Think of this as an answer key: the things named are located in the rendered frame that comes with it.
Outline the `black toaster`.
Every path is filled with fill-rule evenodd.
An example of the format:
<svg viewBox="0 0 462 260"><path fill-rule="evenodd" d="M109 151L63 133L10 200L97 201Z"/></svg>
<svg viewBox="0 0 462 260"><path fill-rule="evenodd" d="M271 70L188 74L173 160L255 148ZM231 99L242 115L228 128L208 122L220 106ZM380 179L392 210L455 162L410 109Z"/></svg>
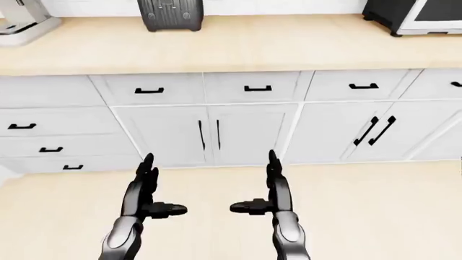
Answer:
<svg viewBox="0 0 462 260"><path fill-rule="evenodd" d="M137 0L142 21L149 32L201 29L203 0Z"/></svg>

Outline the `white cabinet drawer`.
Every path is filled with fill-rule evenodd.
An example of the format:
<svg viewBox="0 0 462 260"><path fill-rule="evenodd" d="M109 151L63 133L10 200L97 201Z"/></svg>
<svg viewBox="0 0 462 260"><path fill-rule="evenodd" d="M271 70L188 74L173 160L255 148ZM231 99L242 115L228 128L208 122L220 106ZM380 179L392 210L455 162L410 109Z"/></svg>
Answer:
<svg viewBox="0 0 462 260"><path fill-rule="evenodd" d="M412 82L400 99L462 99L462 69L425 69Z"/></svg>
<svg viewBox="0 0 462 260"><path fill-rule="evenodd" d="M206 99L210 103L292 101L310 81L301 71L205 73ZM245 92L244 86L272 91Z"/></svg>
<svg viewBox="0 0 462 260"><path fill-rule="evenodd" d="M33 129L9 125L37 124ZM0 137L115 134L122 132L108 108L18 108L0 110Z"/></svg>
<svg viewBox="0 0 462 260"><path fill-rule="evenodd" d="M60 108L104 105L89 77L0 76L0 108Z"/></svg>
<svg viewBox="0 0 462 260"><path fill-rule="evenodd" d="M97 155L82 157L11 157L0 159L0 165L15 173L86 173L137 168L142 159L138 155ZM63 166L81 170L62 170Z"/></svg>
<svg viewBox="0 0 462 260"><path fill-rule="evenodd" d="M418 69L369 69L316 71L311 79L307 101L387 100L398 96L421 71ZM349 84L375 83L378 89L352 90Z"/></svg>
<svg viewBox="0 0 462 260"><path fill-rule="evenodd" d="M91 75L90 79L108 105L189 104L204 102L200 73ZM143 90L165 90L159 94L135 94Z"/></svg>
<svg viewBox="0 0 462 260"><path fill-rule="evenodd" d="M41 147L63 150L39 153ZM18 136L0 138L0 157L64 157L80 155L138 155L122 134L76 136Z"/></svg>

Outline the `white cabinet door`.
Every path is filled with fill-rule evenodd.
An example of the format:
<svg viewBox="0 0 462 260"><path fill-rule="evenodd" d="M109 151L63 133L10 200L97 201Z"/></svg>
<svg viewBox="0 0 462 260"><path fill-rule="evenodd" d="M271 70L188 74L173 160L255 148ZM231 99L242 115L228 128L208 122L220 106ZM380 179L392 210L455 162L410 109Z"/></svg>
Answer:
<svg viewBox="0 0 462 260"><path fill-rule="evenodd" d="M141 155L152 153L165 168L205 166L212 161L209 121L204 106L115 108ZM203 151L198 121L206 149Z"/></svg>
<svg viewBox="0 0 462 260"><path fill-rule="evenodd" d="M440 127L451 116L462 110L462 100L452 101L400 101L381 116L375 127L346 158L347 162L381 162L404 160L424 138ZM390 116L396 122L370 146L368 141L375 138L388 124Z"/></svg>
<svg viewBox="0 0 462 260"><path fill-rule="evenodd" d="M215 165L265 165L270 150L282 151L296 110L295 104L210 106ZM220 122L220 151L217 119Z"/></svg>
<svg viewBox="0 0 462 260"><path fill-rule="evenodd" d="M380 117L390 102L308 103L289 143L284 161L289 164L340 163L357 148L374 116Z"/></svg>
<svg viewBox="0 0 462 260"><path fill-rule="evenodd" d="M462 110L424 138L409 160L459 160L462 156Z"/></svg>

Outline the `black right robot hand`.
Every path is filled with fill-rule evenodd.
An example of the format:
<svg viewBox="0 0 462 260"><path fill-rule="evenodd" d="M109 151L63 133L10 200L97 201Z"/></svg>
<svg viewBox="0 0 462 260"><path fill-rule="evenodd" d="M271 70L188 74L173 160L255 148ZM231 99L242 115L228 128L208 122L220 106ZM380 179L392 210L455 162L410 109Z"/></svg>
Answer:
<svg viewBox="0 0 462 260"><path fill-rule="evenodd" d="M275 151L269 151L269 163L266 166L266 186L269 189L268 200L253 199L230 205L230 211L253 216L267 212L292 212L292 195L287 179L282 175L282 164Z"/></svg>

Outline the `silver coffee machine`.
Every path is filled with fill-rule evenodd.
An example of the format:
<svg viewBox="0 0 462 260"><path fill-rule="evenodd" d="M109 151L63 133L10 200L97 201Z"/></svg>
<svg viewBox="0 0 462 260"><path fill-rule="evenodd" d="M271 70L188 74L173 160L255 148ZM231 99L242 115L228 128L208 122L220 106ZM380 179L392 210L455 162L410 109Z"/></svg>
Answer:
<svg viewBox="0 0 462 260"><path fill-rule="evenodd" d="M27 45L61 25L41 0L0 0L0 12L0 47Z"/></svg>

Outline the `silver black toaster oven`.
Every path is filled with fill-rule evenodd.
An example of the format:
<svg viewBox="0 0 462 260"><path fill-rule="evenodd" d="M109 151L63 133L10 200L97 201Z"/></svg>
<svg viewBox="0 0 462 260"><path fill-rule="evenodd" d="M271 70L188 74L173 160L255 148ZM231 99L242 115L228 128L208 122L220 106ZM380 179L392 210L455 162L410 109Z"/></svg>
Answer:
<svg viewBox="0 0 462 260"><path fill-rule="evenodd" d="M462 35L462 0L367 0L363 19L375 21L390 35Z"/></svg>

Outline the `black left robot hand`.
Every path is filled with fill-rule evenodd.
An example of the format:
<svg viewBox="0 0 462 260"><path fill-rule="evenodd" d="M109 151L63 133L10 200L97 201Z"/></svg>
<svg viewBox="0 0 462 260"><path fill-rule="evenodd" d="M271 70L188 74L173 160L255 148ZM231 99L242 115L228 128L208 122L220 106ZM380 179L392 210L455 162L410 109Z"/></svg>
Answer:
<svg viewBox="0 0 462 260"><path fill-rule="evenodd" d="M123 197L121 216L135 217L143 222L146 218L165 219L188 212L183 205L154 202L153 193L157 190L159 170L153 166L153 162L154 155L148 153L136 169L136 177Z"/></svg>

